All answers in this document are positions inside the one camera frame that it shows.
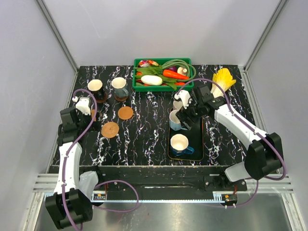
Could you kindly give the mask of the white cup dark body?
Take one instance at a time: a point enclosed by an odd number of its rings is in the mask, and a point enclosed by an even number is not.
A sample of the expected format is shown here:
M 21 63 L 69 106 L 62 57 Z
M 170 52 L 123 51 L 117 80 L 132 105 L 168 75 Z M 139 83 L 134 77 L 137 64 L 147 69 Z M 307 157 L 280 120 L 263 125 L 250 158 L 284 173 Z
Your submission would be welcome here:
M 93 94 L 104 94 L 103 83 L 99 79 L 93 79 L 88 83 L 88 89 Z

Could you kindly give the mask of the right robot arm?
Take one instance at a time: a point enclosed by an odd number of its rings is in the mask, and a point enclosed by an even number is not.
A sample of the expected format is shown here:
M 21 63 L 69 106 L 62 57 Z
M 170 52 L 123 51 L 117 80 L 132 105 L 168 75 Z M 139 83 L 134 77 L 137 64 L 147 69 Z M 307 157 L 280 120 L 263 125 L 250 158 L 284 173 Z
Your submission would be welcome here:
M 201 117 L 208 116 L 226 127 L 244 145 L 246 158 L 224 170 L 219 178 L 222 189 L 231 190 L 241 179 L 260 180 L 285 166 L 280 136 L 254 126 L 230 105 L 227 97 L 215 97 L 207 86 L 202 86 L 190 92 L 180 90 L 174 99 L 183 104 L 176 117 L 184 128 L 190 130 Z

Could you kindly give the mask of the dark walnut coaster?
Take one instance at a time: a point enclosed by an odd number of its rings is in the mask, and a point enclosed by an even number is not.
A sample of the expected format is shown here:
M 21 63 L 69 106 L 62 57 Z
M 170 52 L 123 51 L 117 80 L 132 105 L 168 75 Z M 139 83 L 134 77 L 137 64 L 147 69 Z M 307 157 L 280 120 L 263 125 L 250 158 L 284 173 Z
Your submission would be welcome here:
M 94 98 L 97 103 L 104 103 L 108 99 L 108 95 L 106 93 L 104 94 L 95 94 Z
M 118 101 L 118 102 L 124 102 L 125 100 L 128 99 L 128 96 L 125 96 L 125 97 L 118 97 L 117 95 L 114 95 L 115 99 Z

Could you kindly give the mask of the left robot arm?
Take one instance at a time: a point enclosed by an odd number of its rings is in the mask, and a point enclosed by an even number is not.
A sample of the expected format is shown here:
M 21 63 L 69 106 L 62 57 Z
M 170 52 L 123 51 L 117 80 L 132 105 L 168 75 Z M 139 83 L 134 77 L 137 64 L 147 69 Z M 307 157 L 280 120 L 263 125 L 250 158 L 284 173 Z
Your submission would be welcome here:
M 93 217 L 92 193 L 104 185 L 104 178 L 97 174 L 97 170 L 79 172 L 82 137 L 88 129 L 95 127 L 91 110 L 69 107 L 61 110 L 60 116 L 58 180 L 53 195 L 45 200 L 45 207 L 59 230 L 90 221 Z

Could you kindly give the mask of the pink cup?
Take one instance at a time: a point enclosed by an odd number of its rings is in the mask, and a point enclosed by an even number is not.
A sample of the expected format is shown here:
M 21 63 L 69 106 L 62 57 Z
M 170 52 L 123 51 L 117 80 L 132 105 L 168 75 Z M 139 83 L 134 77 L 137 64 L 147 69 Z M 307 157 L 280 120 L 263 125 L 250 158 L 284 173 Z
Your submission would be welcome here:
M 173 101 L 173 110 L 180 110 L 183 107 L 182 101 Z

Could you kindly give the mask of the light brown wooden coaster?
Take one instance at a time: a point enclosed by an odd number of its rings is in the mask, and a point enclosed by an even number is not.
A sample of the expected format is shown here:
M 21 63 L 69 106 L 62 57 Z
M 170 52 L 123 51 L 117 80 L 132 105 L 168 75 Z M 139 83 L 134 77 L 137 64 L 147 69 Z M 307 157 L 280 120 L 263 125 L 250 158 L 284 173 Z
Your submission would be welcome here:
M 133 114 L 134 114 L 134 112 L 133 112 L 132 108 L 128 107 L 128 106 L 121 107 L 118 110 L 118 116 L 122 120 L 128 120 L 128 119 L 132 118 Z
M 94 119 L 94 122 L 95 122 L 95 121 L 97 121 L 97 119 L 96 119 L 96 115 L 97 115 L 97 114 L 96 114 L 95 110 L 94 110 L 94 109 L 92 109 L 92 110 L 91 110 L 91 118 L 93 118 L 93 119 Z

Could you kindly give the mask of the woven rattan coaster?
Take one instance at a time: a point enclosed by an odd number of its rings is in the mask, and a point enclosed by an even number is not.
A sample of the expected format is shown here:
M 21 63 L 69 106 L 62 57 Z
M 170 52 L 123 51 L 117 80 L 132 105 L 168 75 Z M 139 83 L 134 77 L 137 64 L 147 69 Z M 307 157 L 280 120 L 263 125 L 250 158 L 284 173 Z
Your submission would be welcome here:
M 115 137 L 119 132 L 119 126 L 115 122 L 107 122 L 103 125 L 101 134 L 105 138 L 113 138 Z

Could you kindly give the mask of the light blue cup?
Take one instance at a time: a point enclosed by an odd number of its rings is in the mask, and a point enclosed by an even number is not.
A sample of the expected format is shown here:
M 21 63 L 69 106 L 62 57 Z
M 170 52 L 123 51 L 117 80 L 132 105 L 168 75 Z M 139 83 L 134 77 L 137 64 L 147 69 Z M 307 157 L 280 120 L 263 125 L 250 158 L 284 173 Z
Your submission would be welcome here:
M 180 123 L 180 120 L 176 116 L 176 113 L 179 112 L 179 110 L 172 110 L 169 114 L 169 126 L 174 131 L 179 130 L 188 130 L 187 128 L 183 127 Z

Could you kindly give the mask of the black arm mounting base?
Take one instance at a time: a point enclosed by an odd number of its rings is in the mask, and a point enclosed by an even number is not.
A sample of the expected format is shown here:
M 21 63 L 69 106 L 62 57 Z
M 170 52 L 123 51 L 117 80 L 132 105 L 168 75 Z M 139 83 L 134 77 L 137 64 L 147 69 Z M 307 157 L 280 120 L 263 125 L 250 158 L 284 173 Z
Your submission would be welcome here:
M 209 200 L 213 191 L 245 192 L 247 185 L 243 178 L 236 183 L 222 187 L 218 176 L 225 167 L 205 166 L 87 166 L 80 167 L 80 173 L 97 171 L 99 182 L 124 180 L 138 192 L 140 200 Z

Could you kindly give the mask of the grey blue cup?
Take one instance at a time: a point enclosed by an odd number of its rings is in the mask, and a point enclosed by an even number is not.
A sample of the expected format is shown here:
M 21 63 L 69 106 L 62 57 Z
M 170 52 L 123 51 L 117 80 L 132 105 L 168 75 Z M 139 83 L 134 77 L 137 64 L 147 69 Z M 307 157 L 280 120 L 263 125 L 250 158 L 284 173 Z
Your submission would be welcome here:
M 129 92 L 127 90 L 127 82 L 122 77 L 116 77 L 111 82 L 112 87 L 115 90 L 115 95 L 118 98 L 124 98 L 129 96 Z

